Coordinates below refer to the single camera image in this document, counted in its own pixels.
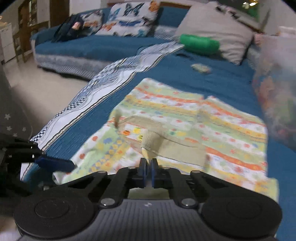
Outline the pink plush toy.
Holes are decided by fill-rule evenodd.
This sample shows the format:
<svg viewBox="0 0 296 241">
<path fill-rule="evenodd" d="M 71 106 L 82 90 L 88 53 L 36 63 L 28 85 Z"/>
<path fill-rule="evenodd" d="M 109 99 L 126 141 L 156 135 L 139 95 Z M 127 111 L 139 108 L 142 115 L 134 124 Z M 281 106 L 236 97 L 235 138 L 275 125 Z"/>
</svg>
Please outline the pink plush toy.
<svg viewBox="0 0 296 241">
<path fill-rule="evenodd" d="M 260 47 L 262 45 L 263 38 L 264 38 L 263 33 L 255 33 L 253 37 L 253 43 L 256 46 Z"/>
</svg>

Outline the dark backpack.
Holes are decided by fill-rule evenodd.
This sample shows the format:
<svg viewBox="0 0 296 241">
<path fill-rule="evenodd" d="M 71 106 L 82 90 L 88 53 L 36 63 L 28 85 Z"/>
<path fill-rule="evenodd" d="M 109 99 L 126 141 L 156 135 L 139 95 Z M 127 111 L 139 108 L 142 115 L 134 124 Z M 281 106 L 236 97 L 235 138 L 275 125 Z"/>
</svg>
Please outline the dark backpack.
<svg viewBox="0 0 296 241">
<path fill-rule="evenodd" d="M 66 42 L 76 39 L 83 29 L 83 24 L 81 15 L 69 16 L 56 30 L 52 42 Z"/>
</svg>

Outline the white patterned bed sheet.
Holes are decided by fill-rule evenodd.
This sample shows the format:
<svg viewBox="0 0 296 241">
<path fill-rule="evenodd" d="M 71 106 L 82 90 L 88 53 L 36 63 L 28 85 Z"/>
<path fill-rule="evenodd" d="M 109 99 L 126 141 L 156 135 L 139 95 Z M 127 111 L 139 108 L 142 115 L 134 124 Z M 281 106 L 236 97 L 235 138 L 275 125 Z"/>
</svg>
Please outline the white patterned bed sheet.
<svg viewBox="0 0 296 241">
<path fill-rule="evenodd" d="M 34 141 L 48 156 L 72 161 L 79 147 L 106 123 L 112 110 L 143 79 L 151 78 L 190 92 L 178 65 L 183 49 L 184 46 L 176 42 L 156 44 L 135 56 L 109 64 L 34 137 Z M 31 164 L 23 181 L 32 186 L 62 185 L 56 182 L 55 173 Z"/>
</svg>

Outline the green round cushion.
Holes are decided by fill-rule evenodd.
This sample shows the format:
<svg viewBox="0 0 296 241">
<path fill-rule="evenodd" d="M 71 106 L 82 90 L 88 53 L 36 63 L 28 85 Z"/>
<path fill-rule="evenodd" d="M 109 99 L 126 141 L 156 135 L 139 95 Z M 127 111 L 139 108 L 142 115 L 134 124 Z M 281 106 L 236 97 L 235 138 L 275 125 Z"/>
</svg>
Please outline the green round cushion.
<svg viewBox="0 0 296 241">
<path fill-rule="evenodd" d="M 216 54 L 220 48 L 219 41 L 188 34 L 182 34 L 180 36 L 180 43 L 184 45 L 186 51 L 200 55 Z"/>
</svg>

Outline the clear plastic storage bin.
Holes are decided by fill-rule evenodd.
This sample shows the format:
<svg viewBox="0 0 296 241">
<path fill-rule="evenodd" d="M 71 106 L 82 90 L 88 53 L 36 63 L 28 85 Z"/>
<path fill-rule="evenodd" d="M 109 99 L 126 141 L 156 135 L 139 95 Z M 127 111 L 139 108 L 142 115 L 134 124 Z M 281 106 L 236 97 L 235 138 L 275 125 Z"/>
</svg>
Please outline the clear plastic storage bin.
<svg viewBox="0 0 296 241">
<path fill-rule="evenodd" d="M 260 37 L 252 80 L 268 133 L 295 149 L 295 28 L 280 26 L 277 35 Z"/>
</svg>

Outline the small clear plastic packet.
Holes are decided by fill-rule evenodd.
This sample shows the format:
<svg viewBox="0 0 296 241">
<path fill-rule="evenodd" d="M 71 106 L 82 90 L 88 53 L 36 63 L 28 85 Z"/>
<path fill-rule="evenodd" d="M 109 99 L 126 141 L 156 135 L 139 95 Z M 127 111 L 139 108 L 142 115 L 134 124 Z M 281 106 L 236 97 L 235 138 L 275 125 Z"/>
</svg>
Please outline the small clear plastic packet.
<svg viewBox="0 0 296 241">
<path fill-rule="evenodd" d="M 203 73 L 203 74 L 211 73 L 211 68 L 203 64 L 195 63 L 195 64 L 192 64 L 191 67 L 199 73 Z"/>
</svg>

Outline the grey pillow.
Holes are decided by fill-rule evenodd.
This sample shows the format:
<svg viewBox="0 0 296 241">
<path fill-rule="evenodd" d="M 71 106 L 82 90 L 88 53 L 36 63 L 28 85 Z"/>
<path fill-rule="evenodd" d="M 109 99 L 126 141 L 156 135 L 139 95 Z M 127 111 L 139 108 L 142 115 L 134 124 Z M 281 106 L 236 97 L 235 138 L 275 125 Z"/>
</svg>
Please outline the grey pillow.
<svg viewBox="0 0 296 241">
<path fill-rule="evenodd" d="M 174 39 L 182 34 L 207 37 L 220 43 L 222 57 L 239 65 L 253 39 L 253 32 L 247 26 L 234 20 L 230 14 L 216 9 L 218 3 L 196 3 L 191 6 L 179 24 Z"/>
</svg>

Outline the small butterfly print pillow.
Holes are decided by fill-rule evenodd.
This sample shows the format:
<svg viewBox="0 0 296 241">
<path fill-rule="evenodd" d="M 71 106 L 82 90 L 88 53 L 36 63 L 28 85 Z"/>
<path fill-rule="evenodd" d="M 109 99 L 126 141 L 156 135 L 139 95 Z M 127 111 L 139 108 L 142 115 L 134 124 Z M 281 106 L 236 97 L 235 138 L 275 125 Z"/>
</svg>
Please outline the small butterfly print pillow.
<svg viewBox="0 0 296 241">
<path fill-rule="evenodd" d="M 80 16 L 83 20 L 81 36 L 94 35 L 103 25 L 103 11 L 101 9 Z"/>
</svg>

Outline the blue bed cover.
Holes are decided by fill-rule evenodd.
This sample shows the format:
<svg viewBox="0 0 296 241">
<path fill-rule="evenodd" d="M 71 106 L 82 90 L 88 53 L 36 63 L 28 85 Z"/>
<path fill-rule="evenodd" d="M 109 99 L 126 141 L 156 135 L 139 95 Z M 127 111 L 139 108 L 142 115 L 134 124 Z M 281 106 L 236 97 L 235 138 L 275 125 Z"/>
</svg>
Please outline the blue bed cover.
<svg viewBox="0 0 296 241">
<path fill-rule="evenodd" d="M 155 43 L 143 46 L 135 44 L 137 49 L 135 55 L 145 48 L 167 42 L 157 40 Z M 191 67 L 195 63 L 210 67 L 211 73 L 203 74 L 195 71 Z M 219 58 L 189 53 L 184 48 L 179 55 L 178 65 L 191 93 L 200 94 L 203 97 L 214 96 L 237 110 L 254 115 L 263 121 L 261 108 L 250 84 L 254 71 L 247 63 L 236 66 Z M 276 201 L 280 204 L 283 213 L 276 238 L 295 240 L 295 152 L 274 140 L 269 133 L 267 176 L 278 181 L 279 196 Z"/>
</svg>

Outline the colourful patterned baby garment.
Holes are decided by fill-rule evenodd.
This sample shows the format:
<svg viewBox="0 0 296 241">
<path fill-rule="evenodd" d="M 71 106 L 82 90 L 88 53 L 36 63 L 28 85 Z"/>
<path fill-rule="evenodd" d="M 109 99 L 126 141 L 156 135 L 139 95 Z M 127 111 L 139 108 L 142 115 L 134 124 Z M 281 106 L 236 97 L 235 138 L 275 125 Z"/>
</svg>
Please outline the colourful patterned baby garment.
<svg viewBox="0 0 296 241">
<path fill-rule="evenodd" d="M 63 184 L 156 158 L 159 165 L 184 174 L 203 171 L 278 200 L 278 181 L 267 176 L 267 140 L 260 118 L 214 96 L 145 78 L 72 156 L 75 170 L 54 176 Z"/>
</svg>

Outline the wooden door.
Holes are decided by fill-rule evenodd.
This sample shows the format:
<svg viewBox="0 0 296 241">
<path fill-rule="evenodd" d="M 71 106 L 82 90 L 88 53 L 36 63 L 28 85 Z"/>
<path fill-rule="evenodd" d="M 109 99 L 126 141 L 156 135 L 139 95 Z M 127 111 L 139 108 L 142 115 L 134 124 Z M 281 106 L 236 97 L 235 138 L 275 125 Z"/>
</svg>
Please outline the wooden door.
<svg viewBox="0 0 296 241">
<path fill-rule="evenodd" d="M 50 0 L 50 26 L 56 27 L 69 17 L 69 0 Z"/>
</svg>

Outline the grey star print clothing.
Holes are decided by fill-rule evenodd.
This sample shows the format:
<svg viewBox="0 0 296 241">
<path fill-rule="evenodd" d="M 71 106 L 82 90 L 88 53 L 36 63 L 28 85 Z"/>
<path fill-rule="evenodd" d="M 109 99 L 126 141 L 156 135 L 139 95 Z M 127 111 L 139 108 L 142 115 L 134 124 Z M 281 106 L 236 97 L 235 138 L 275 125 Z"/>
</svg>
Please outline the grey star print clothing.
<svg viewBox="0 0 296 241">
<path fill-rule="evenodd" d="M 14 138 L 29 140 L 32 136 L 32 125 L 22 103 L 13 92 L 2 65 L 0 101 L 1 133 Z"/>
</svg>

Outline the large butterfly print pillow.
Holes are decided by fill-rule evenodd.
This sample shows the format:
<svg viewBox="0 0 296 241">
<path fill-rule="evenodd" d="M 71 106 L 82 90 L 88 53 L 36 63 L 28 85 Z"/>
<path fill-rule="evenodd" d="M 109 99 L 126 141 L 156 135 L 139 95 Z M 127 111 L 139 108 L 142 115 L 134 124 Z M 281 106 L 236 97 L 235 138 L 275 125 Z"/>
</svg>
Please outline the large butterfly print pillow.
<svg viewBox="0 0 296 241">
<path fill-rule="evenodd" d="M 115 4 L 96 33 L 103 36 L 146 37 L 158 16 L 159 1 Z"/>
</svg>

